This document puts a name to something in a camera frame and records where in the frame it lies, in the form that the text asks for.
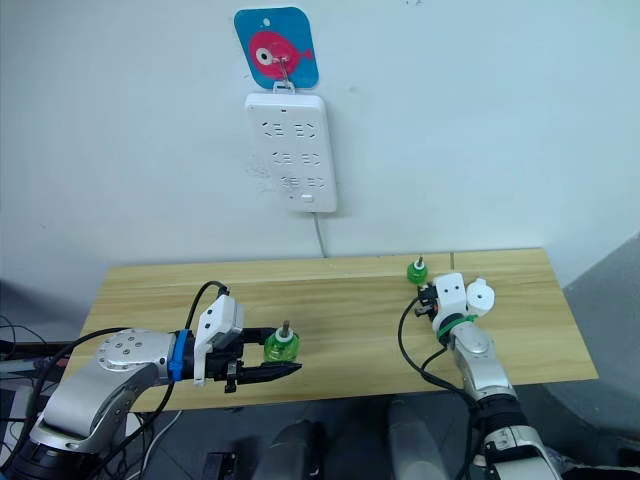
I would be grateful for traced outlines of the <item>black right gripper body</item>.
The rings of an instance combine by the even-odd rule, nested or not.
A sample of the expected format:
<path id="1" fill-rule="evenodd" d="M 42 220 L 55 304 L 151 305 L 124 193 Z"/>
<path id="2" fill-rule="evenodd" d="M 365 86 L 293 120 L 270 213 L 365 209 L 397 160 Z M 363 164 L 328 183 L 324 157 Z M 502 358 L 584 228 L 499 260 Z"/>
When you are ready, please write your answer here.
<path id="1" fill-rule="evenodd" d="M 438 293 L 435 285 L 428 282 L 417 287 L 418 305 L 416 306 L 416 316 L 427 316 L 430 320 L 434 320 L 437 316 Z"/>

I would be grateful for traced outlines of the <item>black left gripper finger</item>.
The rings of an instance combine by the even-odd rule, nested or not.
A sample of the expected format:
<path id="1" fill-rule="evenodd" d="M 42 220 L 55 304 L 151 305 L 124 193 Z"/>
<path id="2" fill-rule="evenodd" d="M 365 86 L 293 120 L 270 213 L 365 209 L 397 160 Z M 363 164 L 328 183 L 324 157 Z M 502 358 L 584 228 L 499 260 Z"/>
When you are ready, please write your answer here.
<path id="1" fill-rule="evenodd" d="M 241 367 L 236 375 L 239 385 L 271 382 L 300 370 L 300 363 L 263 363 L 254 367 Z"/>
<path id="2" fill-rule="evenodd" d="M 242 341 L 244 344 L 258 344 L 263 346 L 267 339 L 277 331 L 273 327 L 251 327 L 242 331 Z"/>

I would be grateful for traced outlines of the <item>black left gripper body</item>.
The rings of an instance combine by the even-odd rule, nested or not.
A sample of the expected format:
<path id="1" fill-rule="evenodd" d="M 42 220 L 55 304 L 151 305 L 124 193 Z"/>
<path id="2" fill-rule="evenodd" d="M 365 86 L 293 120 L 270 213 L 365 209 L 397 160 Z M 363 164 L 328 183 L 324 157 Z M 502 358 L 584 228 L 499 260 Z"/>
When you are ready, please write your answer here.
<path id="1" fill-rule="evenodd" d="M 215 348 L 206 355 L 205 377 L 224 381 L 225 393 L 235 393 L 239 385 L 259 383 L 259 368 L 245 367 L 243 355 L 242 340 L 234 340 L 224 348 Z"/>

